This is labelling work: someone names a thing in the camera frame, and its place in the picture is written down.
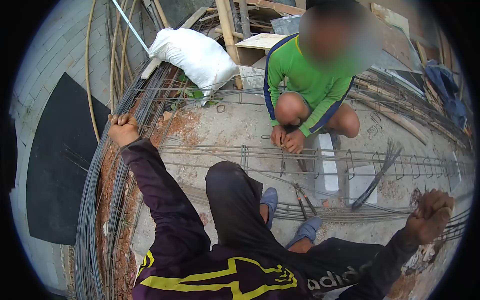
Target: bare knee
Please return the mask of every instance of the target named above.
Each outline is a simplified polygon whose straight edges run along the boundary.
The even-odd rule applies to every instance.
[[[282,125],[294,124],[305,110],[302,97],[293,92],[286,92],[278,97],[275,106],[275,118]]]
[[[347,138],[354,138],[359,134],[360,131],[360,120],[357,114],[352,111],[342,118],[340,121],[340,127],[342,128],[342,133]]]

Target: hand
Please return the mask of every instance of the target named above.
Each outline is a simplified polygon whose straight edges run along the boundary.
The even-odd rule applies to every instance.
[[[408,217],[404,238],[408,244],[425,245],[437,238],[452,216],[454,199],[448,193],[433,189],[420,199],[417,209]]]
[[[108,136],[118,144],[119,147],[130,144],[140,137],[138,134],[138,123],[135,117],[129,114],[121,116],[111,114],[108,115],[110,121],[110,129]]]
[[[305,135],[300,129],[295,130],[292,133],[287,134],[284,147],[291,153],[300,153],[303,150],[303,143],[305,142]]]
[[[270,136],[270,140],[272,141],[273,145],[277,145],[277,147],[283,147],[286,135],[287,132],[282,125],[275,125],[272,129],[272,135]]]

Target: white sandbag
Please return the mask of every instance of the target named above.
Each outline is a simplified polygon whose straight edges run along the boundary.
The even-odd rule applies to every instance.
[[[203,34],[185,28],[165,28],[156,34],[148,49],[150,58],[157,57],[179,67],[204,95],[221,88],[228,80],[239,75],[238,66],[222,46]]]

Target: gray shoe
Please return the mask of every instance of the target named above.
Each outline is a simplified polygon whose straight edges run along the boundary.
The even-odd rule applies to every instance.
[[[302,223],[302,225],[300,225],[297,230],[297,234],[295,235],[293,240],[291,240],[290,243],[285,246],[285,249],[288,250],[293,244],[305,237],[307,237],[313,243],[313,241],[315,240],[315,236],[317,235],[317,230],[318,228],[320,228],[321,225],[322,218],[320,218],[319,216],[314,216],[306,220]]]
[[[268,220],[267,227],[272,229],[273,216],[275,215],[276,206],[278,205],[278,195],[275,188],[268,188],[260,200],[260,204],[266,204],[268,206]]]

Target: green long-sleeve shirt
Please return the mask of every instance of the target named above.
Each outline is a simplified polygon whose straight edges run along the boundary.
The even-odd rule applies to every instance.
[[[274,108],[280,96],[278,86],[285,76],[287,89],[300,93],[313,110],[299,128],[305,136],[328,122],[353,83],[353,77],[335,78],[310,66],[298,46],[298,33],[285,37],[272,47],[266,61],[264,96],[272,126],[279,124]]]

